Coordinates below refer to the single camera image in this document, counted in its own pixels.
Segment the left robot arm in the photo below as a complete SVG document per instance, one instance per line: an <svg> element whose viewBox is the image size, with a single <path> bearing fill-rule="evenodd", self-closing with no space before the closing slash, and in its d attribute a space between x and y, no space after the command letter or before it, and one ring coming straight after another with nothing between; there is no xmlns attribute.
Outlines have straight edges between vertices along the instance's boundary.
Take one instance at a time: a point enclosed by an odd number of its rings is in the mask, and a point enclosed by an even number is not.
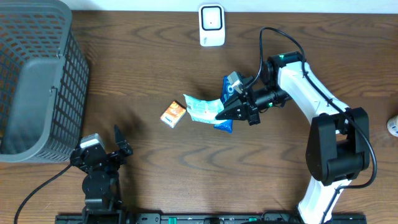
<svg viewBox="0 0 398 224"><path fill-rule="evenodd" d="M119 168L133 155L133 150L118 126L114 126L114 136L117 151L107 153L99 134L92 134L84 137L70 155L70 164L86 173L82 182L83 223L132 222L131 214L123 208Z"/></svg>

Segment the green lid jar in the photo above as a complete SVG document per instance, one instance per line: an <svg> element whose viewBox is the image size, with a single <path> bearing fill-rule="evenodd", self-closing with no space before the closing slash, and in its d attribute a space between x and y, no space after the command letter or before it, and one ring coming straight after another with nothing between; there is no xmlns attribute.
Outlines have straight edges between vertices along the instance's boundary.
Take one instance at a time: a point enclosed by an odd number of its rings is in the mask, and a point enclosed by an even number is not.
<svg viewBox="0 0 398 224"><path fill-rule="evenodd" d="M388 120L387 130L391 135L398 137L398 115Z"/></svg>

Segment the orange snack box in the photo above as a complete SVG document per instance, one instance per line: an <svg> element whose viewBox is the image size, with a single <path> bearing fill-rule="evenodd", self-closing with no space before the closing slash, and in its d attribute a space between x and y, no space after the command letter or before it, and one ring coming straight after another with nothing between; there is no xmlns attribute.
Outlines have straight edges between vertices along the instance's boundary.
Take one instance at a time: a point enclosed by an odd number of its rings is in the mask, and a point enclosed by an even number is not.
<svg viewBox="0 0 398 224"><path fill-rule="evenodd" d="M161 115L160 120L171 128L174 128L182 119L187 110L177 101L173 101Z"/></svg>

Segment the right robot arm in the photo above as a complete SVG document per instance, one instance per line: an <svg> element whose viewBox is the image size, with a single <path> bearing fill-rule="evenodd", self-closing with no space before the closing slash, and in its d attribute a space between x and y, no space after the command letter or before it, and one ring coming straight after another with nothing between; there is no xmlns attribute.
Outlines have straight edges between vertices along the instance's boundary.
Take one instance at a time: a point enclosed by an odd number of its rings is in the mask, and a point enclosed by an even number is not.
<svg viewBox="0 0 398 224"><path fill-rule="evenodd" d="M303 53L270 56L262 61L259 76L264 86L253 90L253 77L231 73L228 81L235 94L215 118L259 124L261 113L294 101L310 123L305 160L311 179L293 221L363 221L348 215L335 218L331 212L342 191L365 188L375 179L372 176L365 184L352 184L369 166L373 167L373 174L377 172L367 112L363 108L350 108L337 99L313 74Z"/></svg>

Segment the blue Oreo cookie pack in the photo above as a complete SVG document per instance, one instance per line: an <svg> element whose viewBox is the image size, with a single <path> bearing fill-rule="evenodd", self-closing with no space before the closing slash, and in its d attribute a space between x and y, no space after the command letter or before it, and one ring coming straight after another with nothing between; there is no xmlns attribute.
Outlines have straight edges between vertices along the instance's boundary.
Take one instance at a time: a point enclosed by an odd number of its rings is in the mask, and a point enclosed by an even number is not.
<svg viewBox="0 0 398 224"><path fill-rule="evenodd" d="M227 100L234 94L234 89L228 81L228 77L223 77L223 89L221 92L220 100L222 103L227 102ZM213 126L215 129L226 131L229 134L233 133L233 121L231 119L226 120L221 124L215 124Z"/></svg>

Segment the light teal snack packet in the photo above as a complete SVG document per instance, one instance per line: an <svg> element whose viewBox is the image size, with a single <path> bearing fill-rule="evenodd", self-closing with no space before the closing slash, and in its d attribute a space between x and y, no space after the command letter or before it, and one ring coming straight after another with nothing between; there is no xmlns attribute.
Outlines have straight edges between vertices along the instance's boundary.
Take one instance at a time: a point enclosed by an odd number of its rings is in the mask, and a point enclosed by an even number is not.
<svg viewBox="0 0 398 224"><path fill-rule="evenodd" d="M217 120L216 116L224 110L220 99L205 101L199 100L189 95L184 95L187 104L187 112L193 121L207 124L221 124L225 119Z"/></svg>

